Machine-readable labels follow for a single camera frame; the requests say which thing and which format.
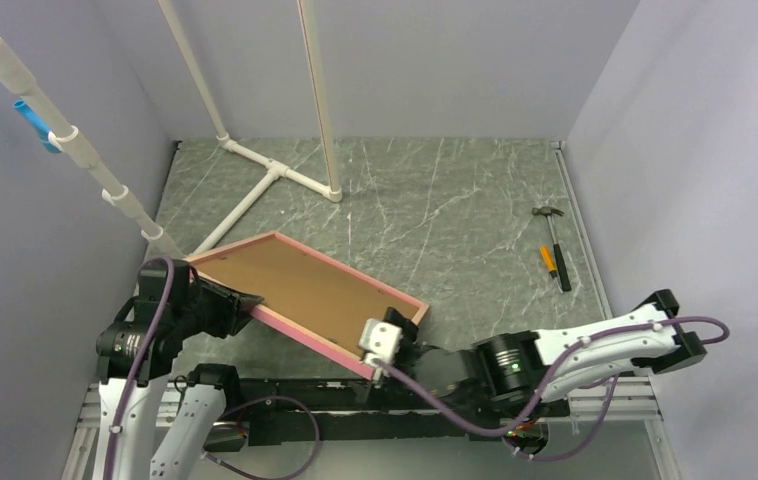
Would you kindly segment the pink wooden picture frame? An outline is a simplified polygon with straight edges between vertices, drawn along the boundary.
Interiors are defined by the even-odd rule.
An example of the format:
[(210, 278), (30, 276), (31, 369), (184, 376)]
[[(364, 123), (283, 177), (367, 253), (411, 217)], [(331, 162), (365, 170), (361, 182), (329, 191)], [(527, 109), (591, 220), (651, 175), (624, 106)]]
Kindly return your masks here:
[(268, 232), (185, 259), (202, 278), (259, 295), (261, 323), (364, 379), (365, 322), (388, 307), (418, 325), (429, 305), (282, 233)]

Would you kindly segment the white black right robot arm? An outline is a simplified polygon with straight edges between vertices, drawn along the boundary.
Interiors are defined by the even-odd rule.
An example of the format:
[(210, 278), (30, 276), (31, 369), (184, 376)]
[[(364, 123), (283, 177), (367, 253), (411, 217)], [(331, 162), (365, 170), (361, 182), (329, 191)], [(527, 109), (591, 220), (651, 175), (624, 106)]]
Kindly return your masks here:
[(614, 375), (669, 373), (695, 365), (710, 340), (685, 329), (669, 290), (658, 290), (631, 312), (572, 328), (504, 333), (466, 349), (417, 345), (393, 319), (366, 323), (363, 363), (374, 380), (393, 369), (414, 392), (451, 409), (529, 415)]

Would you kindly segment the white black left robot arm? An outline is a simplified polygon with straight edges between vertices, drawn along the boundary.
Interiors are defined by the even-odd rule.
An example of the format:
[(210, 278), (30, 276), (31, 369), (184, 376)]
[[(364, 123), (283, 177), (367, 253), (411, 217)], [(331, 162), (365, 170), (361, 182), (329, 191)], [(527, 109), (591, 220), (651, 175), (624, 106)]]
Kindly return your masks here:
[(156, 257), (141, 266), (137, 294), (96, 342), (101, 417), (94, 478), (188, 477), (214, 423), (234, 417), (245, 396), (235, 367), (197, 365), (187, 376), (177, 419), (156, 445), (174, 360), (195, 335), (237, 335), (262, 301), (202, 278), (185, 260)]

